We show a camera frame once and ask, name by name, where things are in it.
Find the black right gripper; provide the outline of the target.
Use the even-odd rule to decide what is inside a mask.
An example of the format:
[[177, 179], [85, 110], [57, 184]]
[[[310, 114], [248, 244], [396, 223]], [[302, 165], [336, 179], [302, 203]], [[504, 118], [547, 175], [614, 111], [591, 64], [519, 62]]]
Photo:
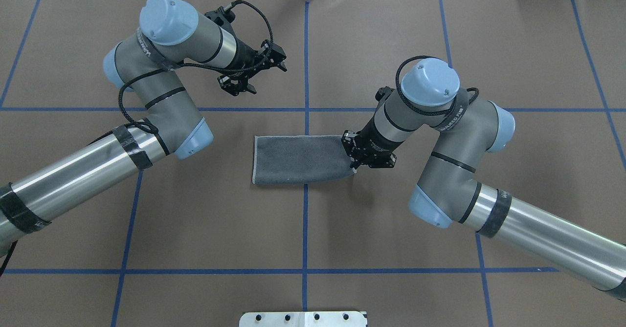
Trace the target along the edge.
[[341, 143], [350, 157], [350, 169], [354, 174], [361, 165], [372, 169], [389, 169], [396, 163], [397, 157], [393, 151], [398, 148], [398, 143], [383, 137], [374, 121], [367, 122], [361, 131], [345, 131]]

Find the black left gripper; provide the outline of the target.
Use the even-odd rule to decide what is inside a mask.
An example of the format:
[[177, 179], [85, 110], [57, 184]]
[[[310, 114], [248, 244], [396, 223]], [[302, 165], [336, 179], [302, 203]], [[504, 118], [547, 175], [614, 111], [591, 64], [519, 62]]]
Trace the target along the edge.
[[283, 72], [288, 69], [285, 64], [287, 56], [284, 49], [271, 41], [263, 41], [259, 50], [252, 49], [248, 44], [237, 41], [235, 57], [219, 73], [219, 85], [223, 91], [237, 97], [240, 93], [257, 94], [256, 88], [249, 80], [262, 69], [278, 68]]

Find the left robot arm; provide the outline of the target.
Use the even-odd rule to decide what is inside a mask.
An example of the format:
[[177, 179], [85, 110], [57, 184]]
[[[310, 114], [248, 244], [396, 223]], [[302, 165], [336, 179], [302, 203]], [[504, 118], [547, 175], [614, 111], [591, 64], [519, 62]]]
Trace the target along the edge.
[[166, 156], [188, 158], [213, 141], [177, 69], [216, 71], [221, 89], [233, 96], [256, 94], [249, 80], [264, 69], [287, 71], [286, 53], [273, 34], [259, 49], [236, 36], [233, 9], [239, 4], [247, 2], [201, 13], [183, 0], [147, 0], [135, 33], [103, 60], [105, 75], [119, 89], [126, 124], [1, 188], [2, 257], [22, 237]]

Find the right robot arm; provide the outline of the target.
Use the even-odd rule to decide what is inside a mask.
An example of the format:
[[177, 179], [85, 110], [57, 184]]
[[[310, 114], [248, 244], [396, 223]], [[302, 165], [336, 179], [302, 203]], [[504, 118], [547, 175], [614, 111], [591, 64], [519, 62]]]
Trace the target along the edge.
[[625, 300], [623, 244], [475, 180], [485, 153], [501, 151], [512, 139], [510, 112], [479, 98], [479, 89], [463, 88], [447, 62], [426, 55], [402, 62], [395, 86], [380, 88], [375, 98], [364, 128], [341, 138], [352, 169], [393, 168], [394, 151], [420, 127], [432, 128], [439, 136], [409, 200], [411, 213], [438, 228], [465, 225]]

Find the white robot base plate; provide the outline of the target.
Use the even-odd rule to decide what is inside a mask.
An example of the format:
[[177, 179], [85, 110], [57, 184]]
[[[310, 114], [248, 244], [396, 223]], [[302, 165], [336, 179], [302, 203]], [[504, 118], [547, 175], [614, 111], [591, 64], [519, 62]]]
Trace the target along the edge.
[[240, 327], [367, 327], [361, 311], [287, 311], [242, 314]]

